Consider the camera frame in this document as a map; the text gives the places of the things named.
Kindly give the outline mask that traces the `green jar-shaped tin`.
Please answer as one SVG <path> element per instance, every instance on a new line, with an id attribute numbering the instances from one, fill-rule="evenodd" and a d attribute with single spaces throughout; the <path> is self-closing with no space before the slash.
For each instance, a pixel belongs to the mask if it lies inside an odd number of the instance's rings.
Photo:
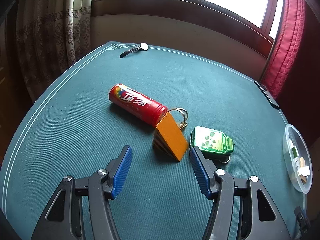
<path id="1" fill-rule="evenodd" d="M 190 134 L 189 150 L 197 146 L 203 156 L 223 164 L 230 161 L 234 141 L 225 133 L 202 126 L 196 126 Z"/>

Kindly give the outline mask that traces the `orange striped wedge block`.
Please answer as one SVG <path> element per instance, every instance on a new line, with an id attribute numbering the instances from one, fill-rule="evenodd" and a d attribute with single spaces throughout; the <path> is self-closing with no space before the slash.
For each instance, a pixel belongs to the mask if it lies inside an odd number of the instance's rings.
<path id="1" fill-rule="evenodd" d="M 152 145 L 157 151 L 171 156 L 176 161 L 182 160 L 188 142 L 169 112 L 156 125 Z"/>

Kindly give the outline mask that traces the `brown wooden block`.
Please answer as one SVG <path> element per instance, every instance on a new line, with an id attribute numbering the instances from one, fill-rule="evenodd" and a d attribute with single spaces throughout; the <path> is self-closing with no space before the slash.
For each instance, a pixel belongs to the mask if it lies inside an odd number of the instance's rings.
<path id="1" fill-rule="evenodd" d="M 301 181 L 303 182 L 303 184 L 307 183 L 307 178 L 304 176 L 300 176 Z"/>

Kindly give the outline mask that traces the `light wooden block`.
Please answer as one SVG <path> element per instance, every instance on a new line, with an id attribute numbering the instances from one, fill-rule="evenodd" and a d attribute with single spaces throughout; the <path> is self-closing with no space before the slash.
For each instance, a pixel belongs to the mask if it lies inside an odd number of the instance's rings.
<path id="1" fill-rule="evenodd" d="M 300 157 L 299 158 L 299 168 L 298 169 L 304 168 L 304 167 L 306 167 L 305 159 L 303 157 Z"/>

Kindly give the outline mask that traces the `green white cube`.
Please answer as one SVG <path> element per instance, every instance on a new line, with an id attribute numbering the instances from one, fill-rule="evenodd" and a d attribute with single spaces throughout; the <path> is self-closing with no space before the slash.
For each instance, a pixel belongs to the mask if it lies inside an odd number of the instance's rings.
<path id="1" fill-rule="evenodd" d="M 293 154 L 293 158 L 298 158 L 299 157 L 299 153 L 298 153 L 298 150 L 297 150 L 297 147 L 296 146 L 293 146 L 293 148 L 291 148 L 292 150 L 292 154 Z"/>

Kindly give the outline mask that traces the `long white block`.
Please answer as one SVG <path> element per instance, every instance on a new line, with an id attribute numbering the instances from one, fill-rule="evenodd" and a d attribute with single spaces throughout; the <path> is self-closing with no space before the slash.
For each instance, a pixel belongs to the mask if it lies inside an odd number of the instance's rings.
<path id="1" fill-rule="evenodd" d="M 293 151 L 293 149 L 295 148 L 293 141 L 289 139 L 287 143 L 288 143 L 288 149 Z"/>

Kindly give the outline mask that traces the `clear plastic bowl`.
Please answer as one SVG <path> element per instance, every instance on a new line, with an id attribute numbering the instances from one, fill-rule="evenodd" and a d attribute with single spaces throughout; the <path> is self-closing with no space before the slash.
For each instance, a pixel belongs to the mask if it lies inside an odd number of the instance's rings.
<path id="1" fill-rule="evenodd" d="M 288 143 L 287 141 L 291 139 L 293 141 L 294 146 L 297 147 L 299 157 L 293 158 L 292 151 L 288 149 Z M 309 150 L 307 148 L 307 145 L 298 131 L 298 129 L 295 128 L 295 126 L 291 124 L 287 124 L 285 126 L 285 132 L 283 135 L 283 155 L 284 160 L 286 164 L 287 174 L 289 176 L 289 179 L 294 186 L 294 188 L 302 192 L 303 194 L 308 194 L 311 186 L 312 186 L 312 180 L 313 180 L 313 170 L 312 170 L 312 162 L 309 154 Z M 299 168 L 299 158 L 303 157 L 305 159 L 305 164 L 307 166 L 310 166 L 310 175 L 307 176 L 307 183 L 303 184 L 303 182 L 300 179 L 300 175 L 298 174 L 298 168 Z"/>

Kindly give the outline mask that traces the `black remote control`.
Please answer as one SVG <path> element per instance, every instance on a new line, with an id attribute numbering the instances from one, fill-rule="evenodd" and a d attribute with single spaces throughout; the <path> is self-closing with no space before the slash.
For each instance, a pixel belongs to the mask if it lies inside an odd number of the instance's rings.
<path id="1" fill-rule="evenodd" d="M 267 88 L 262 84 L 259 83 L 258 81 L 254 80 L 254 83 L 257 85 L 257 87 L 260 89 L 260 91 L 263 93 L 263 95 L 265 96 L 265 98 L 267 99 L 267 101 L 270 103 L 270 105 L 277 109 L 280 110 L 279 105 L 277 104 L 276 100 L 273 98 L 273 96 L 271 95 L 271 93 L 267 90 Z"/>

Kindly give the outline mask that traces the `red cylindrical can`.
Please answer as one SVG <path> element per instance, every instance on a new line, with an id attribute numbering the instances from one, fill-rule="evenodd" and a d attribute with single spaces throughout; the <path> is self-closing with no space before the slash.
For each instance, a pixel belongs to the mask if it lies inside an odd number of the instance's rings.
<path id="1" fill-rule="evenodd" d="M 117 106 L 123 108 L 152 127 L 156 127 L 161 118 L 168 112 L 167 106 L 122 83 L 112 87 L 108 98 Z"/>

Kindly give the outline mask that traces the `green table mat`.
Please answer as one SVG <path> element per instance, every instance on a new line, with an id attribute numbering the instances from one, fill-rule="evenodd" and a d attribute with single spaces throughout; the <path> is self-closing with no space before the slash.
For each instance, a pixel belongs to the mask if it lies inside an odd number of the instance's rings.
<path id="1" fill-rule="evenodd" d="M 15 132 L 1 167 L 1 209 L 21 239 L 30 239 L 45 205 L 66 175 L 90 176 L 125 145 L 133 161 L 110 203 L 121 239 L 201 239 L 212 208 L 188 155 L 179 162 L 152 146 L 153 128 L 108 98 L 118 83 L 189 114 L 196 126 L 234 140 L 220 168 L 236 178 L 258 176 L 290 235 L 294 210 L 305 204 L 283 158 L 286 119 L 250 78 L 221 63 L 152 46 L 121 58 L 128 44 L 108 42 L 64 72 L 33 104 Z"/>

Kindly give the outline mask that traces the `red quilted curtain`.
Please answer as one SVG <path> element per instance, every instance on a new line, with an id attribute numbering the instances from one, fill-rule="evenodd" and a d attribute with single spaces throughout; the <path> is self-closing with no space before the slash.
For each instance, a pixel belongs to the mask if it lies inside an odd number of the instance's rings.
<path id="1" fill-rule="evenodd" d="M 260 83 L 277 99 L 293 68 L 303 38 L 306 18 L 304 0 L 284 0 L 280 26 Z"/>

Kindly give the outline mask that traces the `beige patterned curtain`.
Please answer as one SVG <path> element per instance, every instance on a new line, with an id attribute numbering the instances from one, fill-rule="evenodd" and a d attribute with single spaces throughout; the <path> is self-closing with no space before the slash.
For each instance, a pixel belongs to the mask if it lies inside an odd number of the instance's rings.
<path id="1" fill-rule="evenodd" d="M 16 44 L 32 101 L 91 51 L 92 0 L 19 0 Z"/>

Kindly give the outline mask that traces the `brown wooden window frame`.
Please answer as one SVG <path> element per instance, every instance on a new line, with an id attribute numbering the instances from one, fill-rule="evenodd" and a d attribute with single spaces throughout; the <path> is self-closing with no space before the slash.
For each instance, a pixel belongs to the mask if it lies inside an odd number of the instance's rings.
<path id="1" fill-rule="evenodd" d="M 267 0 L 259 24 L 207 0 L 93 0 L 93 16 L 148 15 L 192 23 L 226 35 L 267 57 L 278 0 Z"/>

